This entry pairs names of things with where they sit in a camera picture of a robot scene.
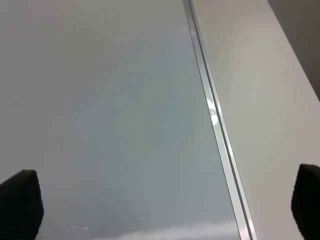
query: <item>white surface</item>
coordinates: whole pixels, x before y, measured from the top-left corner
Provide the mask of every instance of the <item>white surface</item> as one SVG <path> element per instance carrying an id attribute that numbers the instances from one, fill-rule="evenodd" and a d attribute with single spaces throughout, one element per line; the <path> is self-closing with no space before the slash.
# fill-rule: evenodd
<path id="1" fill-rule="evenodd" d="M 194 0 L 259 240 L 301 240 L 300 163 L 320 165 L 320 103 L 267 0 Z"/>

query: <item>dark wall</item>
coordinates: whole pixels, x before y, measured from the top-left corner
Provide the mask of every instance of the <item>dark wall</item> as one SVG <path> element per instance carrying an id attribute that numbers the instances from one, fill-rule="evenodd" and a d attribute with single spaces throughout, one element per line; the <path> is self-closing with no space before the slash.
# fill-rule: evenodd
<path id="1" fill-rule="evenodd" d="M 320 0 L 268 0 L 320 99 Z"/>

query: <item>aluminum strip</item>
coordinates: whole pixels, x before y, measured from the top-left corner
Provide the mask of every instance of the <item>aluminum strip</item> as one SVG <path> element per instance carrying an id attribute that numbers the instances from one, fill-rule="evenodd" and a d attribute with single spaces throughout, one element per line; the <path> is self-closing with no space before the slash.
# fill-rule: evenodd
<path id="1" fill-rule="evenodd" d="M 257 240 L 192 0 L 183 0 L 203 90 L 241 240 Z"/>

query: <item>glass panel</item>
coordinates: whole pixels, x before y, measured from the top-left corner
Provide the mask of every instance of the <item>glass panel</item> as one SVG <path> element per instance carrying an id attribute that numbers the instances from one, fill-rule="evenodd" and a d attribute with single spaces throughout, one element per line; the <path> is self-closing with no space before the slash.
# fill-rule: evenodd
<path id="1" fill-rule="evenodd" d="M 239 239 L 182 1 L 0 3 L 1 168 L 38 240 Z"/>

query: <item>black foam pad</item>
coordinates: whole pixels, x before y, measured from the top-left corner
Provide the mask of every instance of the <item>black foam pad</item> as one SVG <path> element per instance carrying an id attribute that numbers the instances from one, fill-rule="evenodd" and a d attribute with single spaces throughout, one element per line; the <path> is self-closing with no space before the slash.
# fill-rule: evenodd
<path id="1" fill-rule="evenodd" d="M 35 170 L 22 170 L 0 185 L 0 240 L 34 240 L 43 216 Z"/>
<path id="2" fill-rule="evenodd" d="M 320 167 L 300 165 L 291 210 L 304 239 L 320 240 Z"/>

